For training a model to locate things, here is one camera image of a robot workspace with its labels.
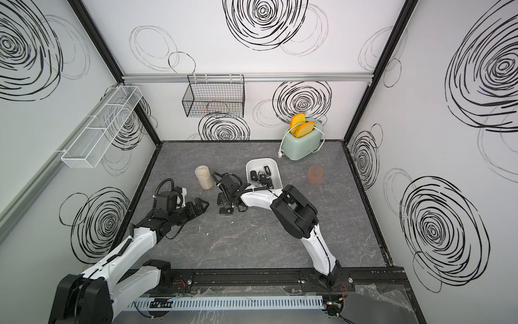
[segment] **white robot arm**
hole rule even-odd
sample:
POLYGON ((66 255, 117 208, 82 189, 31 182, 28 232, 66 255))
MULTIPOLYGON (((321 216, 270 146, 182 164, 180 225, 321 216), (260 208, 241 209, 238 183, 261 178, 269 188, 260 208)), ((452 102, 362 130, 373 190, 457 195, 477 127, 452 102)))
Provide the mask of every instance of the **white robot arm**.
MULTIPOLYGON (((321 282, 327 282, 331 287, 337 282, 340 263, 320 233, 316 208, 295 187, 257 188, 238 184, 228 174, 217 183, 222 190, 218 196, 218 204, 223 204, 220 212, 231 213, 239 205, 271 210, 284 229, 302 241, 314 268, 321 274, 321 282)), ((153 196, 153 208, 137 225, 130 224, 125 241, 80 275, 68 275, 61 280, 49 323, 110 323, 146 291, 167 291, 171 287, 171 264, 166 261, 147 261, 136 273, 121 279, 146 251, 171 231, 172 226, 183 226, 207 210, 208 202, 196 198, 194 203, 186 203, 185 195, 184 188, 174 188, 172 179, 160 183, 153 196), (171 190, 159 194, 160 187, 167 181, 171 182, 171 190)))
MULTIPOLYGON (((283 196, 283 190, 285 189, 274 189, 274 190, 260 190, 255 191, 255 186, 249 186, 247 189, 253 189, 252 192, 247 192, 241 195, 241 200, 248 207, 261 207, 271 210, 271 205, 276 199, 280 199, 283 196)), ((325 244, 324 238, 320 233, 320 226, 318 220, 316 224, 312 226, 312 230, 309 232, 309 237, 300 237, 302 244, 309 253, 311 260, 313 261, 313 267, 315 270, 323 275, 329 275, 336 264, 336 258, 331 254, 327 245, 325 244)))
POLYGON ((185 188, 174 187, 172 179, 161 182, 153 196, 153 208, 137 225, 129 225, 125 241, 81 274, 68 275, 60 281, 49 323, 111 323, 146 291, 169 289, 171 264, 161 260, 149 260, 136 273, 122 281, 121 278, 172 226, 183 226, 207 210, 209 203, 200 198, 186 203, 186 194, 185 188), (159 193, 167 181, 171 182, 171 190, 159 193))
POLYGON ((222 204, 220 213, 231 214, 233 208, 240 205, 246 207, 261 207, 271 210, 279 219, 282 226, 293 237, 299 238, 308 251, 313 266, 329 281, 334 281, 340 264, 331 254, 318 224, 317 210, 304 195, 294 186, 287 185, 284 189, 268 189, 234 181, 229 174, 213 173, 216 184, 222 191, 218 204, 222 204))

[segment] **marble surface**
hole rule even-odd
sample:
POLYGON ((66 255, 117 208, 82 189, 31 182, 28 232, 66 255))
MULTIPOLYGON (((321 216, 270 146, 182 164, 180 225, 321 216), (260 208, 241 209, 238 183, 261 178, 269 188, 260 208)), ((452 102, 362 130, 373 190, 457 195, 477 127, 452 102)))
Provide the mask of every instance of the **marble surface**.
MULTIPOLYGON (((276 160, 284 186, 294 185, 315 205, 322 235, 343 267, 385 266, 341 143, 326 142, 318 153, 299 161, 277 158, 278 148, 275 142, 165 143, 132 222, 151 209, 156 186, 168 177, 175 186, 187 188, 187 201, 200 197, 210 206, 174 240, 162 239, 135 267, 149 259, 169 261, 173 269, 313 267, 300 240, 290 236, 270 210, 251 207, 244 213, 219 215, 218 188, 203 190, 194 175, 197 166, 206 165, 245 180, 246 163, 266 157, 276 160), (308 182, 312 165, 324 168, 317 185, 308 182)), ((173 227, 168 236, 177 229, 173 227)))

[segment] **bread slice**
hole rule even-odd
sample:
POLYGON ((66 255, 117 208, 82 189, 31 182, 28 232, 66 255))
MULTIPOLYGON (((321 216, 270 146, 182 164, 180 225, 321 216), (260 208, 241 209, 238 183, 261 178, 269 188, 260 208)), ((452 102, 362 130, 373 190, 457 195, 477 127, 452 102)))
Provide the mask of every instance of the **bread slice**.
MULTIPOLYGON (((295 116, 292 117, 292 120, 290 122, 290 129, 295 126, 296 124, 299 124, 299 123, 305 123, 306 122, 306 115, 304 115, 303 112, 299 112, 298 114, 296 114, 295 116)), ((293 134, 297 131, 297 129, 300 127, 297 126, 295 128, 293 128, 290 132, 293 134)))
POLYGON ((295 132, 295 138, 301 138, 301 137, 303 137, 305 135, 308 135, 313 130, 313 127, 315 127, 315 122, 314 121, 310 121, 310 122, 307 122, 307 123, 305 123, 303 125, 300 125, 297 128, 297 131, 295 132))

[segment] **black key fob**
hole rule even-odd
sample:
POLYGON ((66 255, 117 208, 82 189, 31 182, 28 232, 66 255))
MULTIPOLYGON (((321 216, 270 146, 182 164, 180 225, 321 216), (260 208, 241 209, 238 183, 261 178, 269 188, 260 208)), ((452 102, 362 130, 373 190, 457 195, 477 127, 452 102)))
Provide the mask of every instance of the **black key fob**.
POLYGON ((264 173, 259 174, 259 182, 263 186, 266 186, 268 184, 268 180, 266 180, 266 176, 264 175, 264 173))

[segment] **wire basket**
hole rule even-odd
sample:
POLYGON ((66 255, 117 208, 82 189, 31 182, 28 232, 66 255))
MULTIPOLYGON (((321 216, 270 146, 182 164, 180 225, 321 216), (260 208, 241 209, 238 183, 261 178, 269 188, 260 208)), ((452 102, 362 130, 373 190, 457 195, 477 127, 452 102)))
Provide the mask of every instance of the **wire basket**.
POLYGON ((61 156, 69 167, 94 168, 142 98, 136 86, 120 86, 105 100, 70 147, 61 156))
POLYGON ((187 117, 203 117, 211 112, 244 116, 243 75, 227 75, 228 82, 210 82, 207 75, 189 75, 189 86, 182 99, 187 117))

